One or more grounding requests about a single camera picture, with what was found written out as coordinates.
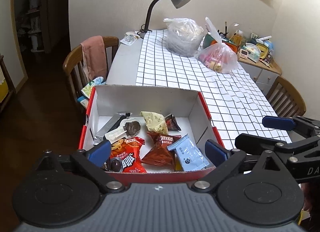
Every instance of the dark hallway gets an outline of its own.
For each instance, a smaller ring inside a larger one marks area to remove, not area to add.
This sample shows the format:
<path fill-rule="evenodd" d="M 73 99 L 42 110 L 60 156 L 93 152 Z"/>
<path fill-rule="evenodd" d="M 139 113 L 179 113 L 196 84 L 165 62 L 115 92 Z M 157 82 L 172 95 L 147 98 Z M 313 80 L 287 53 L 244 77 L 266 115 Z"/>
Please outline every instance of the dark hallway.
<path fill-rule="evenodd" d="M 45 149 L 67 154 L 77 149 L 82 123 L 65 86 L 62 63 L 70 52 L 68 36 L 40 59 L 23 54 L 28 81 L 0 114 L 2 159 L 1 231 L 12 231 L 18 218 L 12 192 Z"/>

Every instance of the blue gripper pad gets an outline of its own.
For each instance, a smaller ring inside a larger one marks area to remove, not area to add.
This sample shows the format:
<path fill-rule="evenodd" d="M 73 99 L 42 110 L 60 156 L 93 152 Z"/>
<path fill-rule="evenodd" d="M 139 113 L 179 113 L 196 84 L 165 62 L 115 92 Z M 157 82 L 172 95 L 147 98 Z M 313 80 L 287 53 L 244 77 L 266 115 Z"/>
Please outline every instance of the blue gripper pad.
<path fill-rule="evenodd" d="M 285 131 L 292 131 L 297 126 L 292 118 L 277 116 L 265 116 L 262 119 L 262 124 L 267 128 L 280 129 Z"/>
<path fill-rule="evenodd" d="M 216 167 L 218 167 L 231 156 L 229 150 L 225 149 L 213 140 L 207 140 L 204 146 L 204 151 L 207 158 Z"/>
<path fill-rule="evenodd" d="M 111 143 L 109 140 L 103 140 L 86 152 L 88 160 L 99 168 L 103 166 L 104 162 L 110 157 L 110 154 Z"/>

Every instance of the wooden cabinet top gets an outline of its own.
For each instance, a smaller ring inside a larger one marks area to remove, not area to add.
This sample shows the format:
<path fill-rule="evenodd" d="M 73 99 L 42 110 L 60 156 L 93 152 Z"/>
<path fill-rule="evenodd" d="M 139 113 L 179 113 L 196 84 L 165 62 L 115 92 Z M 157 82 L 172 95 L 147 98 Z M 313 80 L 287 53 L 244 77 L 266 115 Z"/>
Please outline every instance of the wooden cabinet top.
<path fill-rule="evenodd" d="M 269 64 L 270 68 L 268 66 L 266 66 L 264 63 L 262 63 L 261 61 L 258 61 L 257 63 L 255 63 L 254 61 L 250 60 L 250 59 L 243 59 L 243 58 L 239 58 L 238 59 L 239 62 L 243 62 L 255 67 L 259 67 L 261 69 L 265 69 L 274 73 L 277 73 L 279 75 L 282 74 L 282 70 L 279 67 L 279 65 L 275 62 L 275 60 L 273 59 L 272 62 Z"/>

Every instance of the ribbed gray surface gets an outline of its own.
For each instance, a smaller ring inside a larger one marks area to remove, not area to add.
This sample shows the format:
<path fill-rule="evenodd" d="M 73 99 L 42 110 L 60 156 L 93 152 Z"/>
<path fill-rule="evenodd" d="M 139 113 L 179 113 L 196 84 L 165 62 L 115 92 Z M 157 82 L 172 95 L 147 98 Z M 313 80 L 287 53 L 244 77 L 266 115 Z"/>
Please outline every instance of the ribbed gray surface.
<path fill-rule="evenodd" d="M 195 193 L 186 184 L 132 184 L 124 193 L 107 196 L 97 212 L 75 225 L 46 229 L 22 224 L 15 230 L 15 232 L 32 231 L 298 232 L 303 230 L 293 223 L 280 228 L 254 228 L 240 224 L 224 214 L 210 195 Z"/>

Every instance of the cardboard box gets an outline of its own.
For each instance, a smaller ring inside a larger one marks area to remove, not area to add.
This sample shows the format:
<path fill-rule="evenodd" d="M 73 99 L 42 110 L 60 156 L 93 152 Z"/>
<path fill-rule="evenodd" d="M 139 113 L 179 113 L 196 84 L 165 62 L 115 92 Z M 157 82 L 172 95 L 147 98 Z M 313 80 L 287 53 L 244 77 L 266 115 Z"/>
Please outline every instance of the cardboard box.
<path fill-rule="evenodd" d="M 140 158 L 154 146 L 146 134 L 147 127 L 141 111 L 157 112 L 164 116 L 173 114 L 181 131 L 169 131 L 170 135 L 189 134 L 191 140 L 204 153 L 207 139 L 219 141 L 212 130 L 208 107 L 202 94 L 193 90 L 168 87 L 100 85 L 93 88 L 87 108 L 86 124 L 83 126 L 79 149 L 89 150 L 93 147 L 92 135 L 117 112 L 131 112 L 139 120 L 141 130 L 137 136 L 145 139 L 140 149 Z M 212 171 L 210 166 L 200 171 L 169 172 L 170 169 L 144 164 L 147 172 L 152 173 L 116 173 L 110 175 L 124 184 L 128 183 L 169 183 L 187 182 L 200 179 Z"/>

